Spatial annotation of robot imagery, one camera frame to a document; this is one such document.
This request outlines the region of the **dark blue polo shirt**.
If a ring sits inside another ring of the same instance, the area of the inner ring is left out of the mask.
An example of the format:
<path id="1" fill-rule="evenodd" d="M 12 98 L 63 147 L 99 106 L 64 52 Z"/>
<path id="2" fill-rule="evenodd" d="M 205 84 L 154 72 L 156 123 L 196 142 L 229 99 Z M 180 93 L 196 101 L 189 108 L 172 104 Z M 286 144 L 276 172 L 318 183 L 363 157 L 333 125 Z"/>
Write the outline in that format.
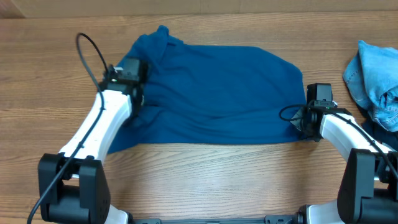
<path id="1" fill-rule="evenodd" d="M 279 111 L 305 103 L 302 72 L 258 47 L 188 45 L 166 26 L 127 53 L 149 64 L 144 105 L 109 150 L 138 144 L 277 144 L 301 139 Z"/>

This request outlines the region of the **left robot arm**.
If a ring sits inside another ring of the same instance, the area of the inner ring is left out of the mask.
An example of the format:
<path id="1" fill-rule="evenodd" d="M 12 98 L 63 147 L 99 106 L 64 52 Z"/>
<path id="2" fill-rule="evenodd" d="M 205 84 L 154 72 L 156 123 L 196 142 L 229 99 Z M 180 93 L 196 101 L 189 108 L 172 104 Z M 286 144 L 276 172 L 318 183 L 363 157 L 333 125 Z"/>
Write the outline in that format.
<path id="1" fill-rule="evenodd" d="M 53 223 L 132 223 L 130 213 L 112 206 L 103 169 L 119 129 L 129 124 L 144 102 L 149 66 L 128 57 L 104 72 L 88 116 L 74 137 L 38 164 L 39 208 Z"/>

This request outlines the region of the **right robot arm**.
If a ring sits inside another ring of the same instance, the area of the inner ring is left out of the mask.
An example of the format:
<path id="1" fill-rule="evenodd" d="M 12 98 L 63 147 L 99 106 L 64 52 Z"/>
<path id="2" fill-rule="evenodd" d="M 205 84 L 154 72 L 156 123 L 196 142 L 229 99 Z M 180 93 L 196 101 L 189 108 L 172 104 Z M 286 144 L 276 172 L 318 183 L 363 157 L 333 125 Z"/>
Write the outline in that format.
<path id="1" fill-rule="evenodd" d="M 336 200 L 302 206 L 292 223 L 397 223 L 397 153 L 337 107 L 330 84 L 308 85 L 306 104 L 289 121 L 309 139 L 330 141 L 346 161 Z"/>

